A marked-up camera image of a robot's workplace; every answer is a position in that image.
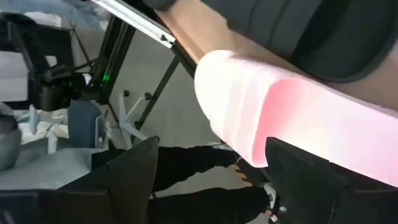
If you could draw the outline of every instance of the gray floor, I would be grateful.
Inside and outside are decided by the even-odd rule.
[[[92,34],[81,35],[90,57],[98,54],[101,37],[101,34],[94,37]],[[145,92],[153,93],[173,56],[169,49],[137,31],[111,95],[113,107],[118,109],[118,94],[123,90],[131,93],[126,98],[128,108]],[[76,55],[77,61],[82,59],[82,54]],[[219,141],[198,105],[193,80],[181,65],[144,123],[142,132],[147,136],[160,136],[162,146],[193,146]],[[214,168],[177,183],[159,192],[158,196],[185,194],[212,187],[237,189],[244,187],[244,182],[232,168]],[[251,223],[267,223],[267,218],[259,215]]]

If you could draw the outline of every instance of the white sneaker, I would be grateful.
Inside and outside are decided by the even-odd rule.
[[[276,191],[272,187],[271,183],[265,183],[263,188],[267,192],[268,197],[269,197],[269,207],[270,207],[270,209],[273,209],[274,205],[275,205],[275,200],[276,200]]]

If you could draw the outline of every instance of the metal frame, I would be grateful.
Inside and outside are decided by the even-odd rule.
[[[96,63],[96,66],[93,69],[93,82],[102,82],[102,85],[95,85],[101,86],[103,88],[100,96],[97,99],[97,102],[101,105],[108,104],[111,110],[111,114],[118,124],[119,120],[116,116],[116,113],[114,112],[114,108],[109,102],[109,97],[118,77],[120,68],[124,62],[124,58],[127,54],[127,50],[134,36],[136,28],[147,34],[149,37],[152,37],[156,41],[160,42],[164,46],[170,48],[171,51],[175,54],[174,59],[171,61],[162,80],[155,89],[155,92],[150,99],[147,107],[145,108],[142,116],[138,121],[135,122],[134,128],[139,131],[142,128],[142,125],[144,124],[149,113],[155,106],[166,84],[169,82],[172,74],[177,68],[177,65],[181,63],[188,72],[188,74],[193,78],[196,69],[196,63],[191,59],[191,57],[186,53],[184,48],[180,45],[178,41],[175,40],[175,37],[173,37],[168,30],[154,22],[156,18],[150,19],[150,16],[144,15],[143,13],[137,11],[133,7],[121,1],[113,1],[112,5],[109,5],[107,1],[103,0],[93,1],[100,6],[103,6],[105,9],[109,10],[115,15],[111,17],[99,53],[98,63]],[[137,8],[141,11],[147,10],[145,5],[137,5]]]

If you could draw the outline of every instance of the table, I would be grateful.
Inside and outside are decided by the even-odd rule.
[[[157,15],[196,63],[212,50],[233,50],[305,75],[269,50],[230,31],[226,20],[200,0],[177,0],[168,11],[158,11]],[[384,63],[368,77],[353,83],[327,83],[327,85],[360,100],[398,111],[397,72],[396,42]]]

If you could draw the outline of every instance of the leg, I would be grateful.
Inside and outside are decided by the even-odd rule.
[[[268,206],[269,197],[263,188],[216,188],[150,200],[148,216],[151,224],[243,224],[264,213]]]
[[[153,191],[165,190],[184,181],[197,172],[206,172],[215,166],[228,167],[237,160],[233,151],[212,146],[159,147],[156,179]]]

